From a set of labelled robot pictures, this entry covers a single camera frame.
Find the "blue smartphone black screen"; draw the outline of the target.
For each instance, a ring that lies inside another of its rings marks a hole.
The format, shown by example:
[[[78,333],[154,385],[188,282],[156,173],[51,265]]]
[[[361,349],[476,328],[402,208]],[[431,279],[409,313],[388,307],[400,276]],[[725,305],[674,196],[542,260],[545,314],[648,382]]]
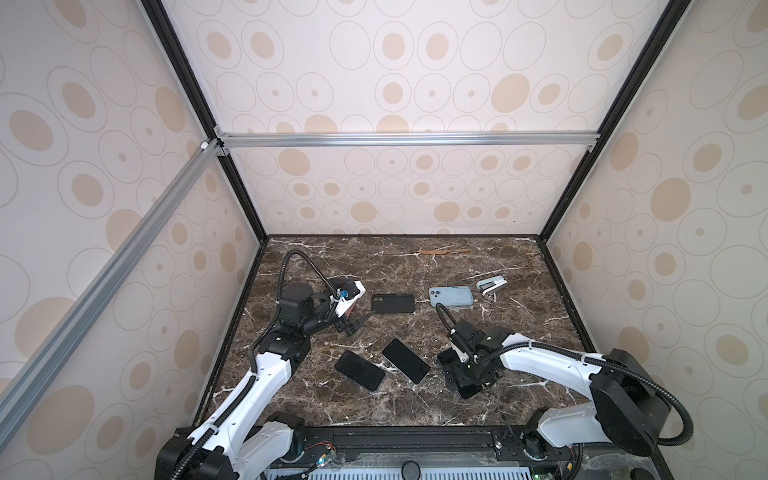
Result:
[[[382,354],[414,384],[420,384],[430,371],[430,366],[397,338],[389,342]]]

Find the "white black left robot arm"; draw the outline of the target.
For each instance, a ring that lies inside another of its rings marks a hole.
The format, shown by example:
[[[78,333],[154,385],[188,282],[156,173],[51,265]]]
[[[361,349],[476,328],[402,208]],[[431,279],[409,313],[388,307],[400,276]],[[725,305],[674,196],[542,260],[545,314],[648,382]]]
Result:
[[[296,373],[311,338],[329,327],[353,333],[350,314],[365,295],[361,281],[333,278],[324,291],[290,283],[278,295],[274,324],[254,345],[247,373],[199,427],[178,430],[160,450],[157,479],[260,479],[277,460],[304,450],[303,419],[274,414],[256,425],[268,404]]]

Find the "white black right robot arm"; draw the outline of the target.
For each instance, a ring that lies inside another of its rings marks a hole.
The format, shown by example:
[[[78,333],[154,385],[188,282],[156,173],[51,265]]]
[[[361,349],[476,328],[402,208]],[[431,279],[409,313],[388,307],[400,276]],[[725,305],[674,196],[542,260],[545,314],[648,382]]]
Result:
[[[464,399],[493,386],[507,371],[531,374],[585,397],[585,403],[571,407],[542,407],[512,433],[531,459],[597,443],[649,456],[660,443],[670,396],[622,350],[577,352],[503,329],[485,333],[467,322],[451,328],[449,340],[437,361],[447,387]]]

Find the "light blue phone case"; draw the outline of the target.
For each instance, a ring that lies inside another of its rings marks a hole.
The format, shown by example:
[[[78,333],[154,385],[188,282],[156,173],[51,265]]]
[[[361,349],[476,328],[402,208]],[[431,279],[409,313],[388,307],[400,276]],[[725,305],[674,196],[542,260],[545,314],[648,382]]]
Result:
[[[472,290],[467,286],[433,287],[429,289],[429,300],[433,307],[464,307],[474,303]]]

